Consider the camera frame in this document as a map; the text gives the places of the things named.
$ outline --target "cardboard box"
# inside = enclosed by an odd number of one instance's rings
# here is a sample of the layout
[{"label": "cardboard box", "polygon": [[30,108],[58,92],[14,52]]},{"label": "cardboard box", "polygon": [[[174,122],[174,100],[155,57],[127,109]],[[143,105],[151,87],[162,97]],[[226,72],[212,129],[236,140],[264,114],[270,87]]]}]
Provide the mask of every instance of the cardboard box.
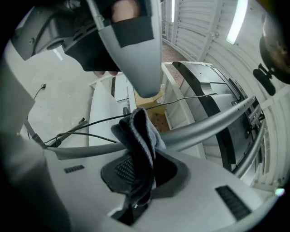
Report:
[{"label": "cardboard box", "polygon": [[[154,97],[142,98],[138,95],[138,93],[135,90],[134,90],[134,95],[135,95],[136,106],[137,107],[144,107],[145,109],[149,108],[149,107],[160,105],[159,103],[156,102],[156,100],[158,100],[159,98],[161,98],[163,96],[162,92],[159,91],[159,93]],[[166,109],[166,106],[160,106],[160,107],[156,107],[156,108],[147,110],[147,113],[149,116],[152,115],[152,113],[164,115],[165,109]]]}]

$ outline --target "gray cloth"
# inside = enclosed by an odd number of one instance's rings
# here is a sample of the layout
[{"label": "gray cloth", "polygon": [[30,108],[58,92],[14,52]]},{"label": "gray cloth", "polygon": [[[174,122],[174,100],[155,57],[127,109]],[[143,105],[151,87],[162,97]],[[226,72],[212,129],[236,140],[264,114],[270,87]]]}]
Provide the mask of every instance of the gray cloth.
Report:
[{"label": "gray cloth", "polygon": [[144,108],[135,109],[119,124],[113,125],[111,131],[130,151],[132,158],[135,181],[129,196],[131,203],[144,205],[150,200],[152,189],[156,188],[155,148],[165,148],[165,144]]}]

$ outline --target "concrete floor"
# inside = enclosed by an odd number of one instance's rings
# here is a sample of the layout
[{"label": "concrete floor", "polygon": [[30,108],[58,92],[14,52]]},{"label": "concrete floor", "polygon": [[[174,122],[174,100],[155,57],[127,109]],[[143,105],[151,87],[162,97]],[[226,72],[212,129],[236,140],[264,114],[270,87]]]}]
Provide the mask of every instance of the concrete floor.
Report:
[{"label": "concrete floor", "polygon": [[[64,54],[61,47],[57,51],[45,51],[24,61],[16,52],[11,42],[7,44],[5,58],[16,78],[31,97],[46,84],[35,99],[35,105],[29,113],[29,122],[43,141],[56,134],[68,131],[78,124],[83,117],[89,121],[93,90],[89,83],[97,78],[93,72],[83,71],[81,65]],[[163,44],[162,62],[186,60],[167,44]],[[180,78],[172,73],[180,84]],[[25,127],[21,135],[27,138]],[[71,135],[60,147],[87,146],[88,138]]]}]

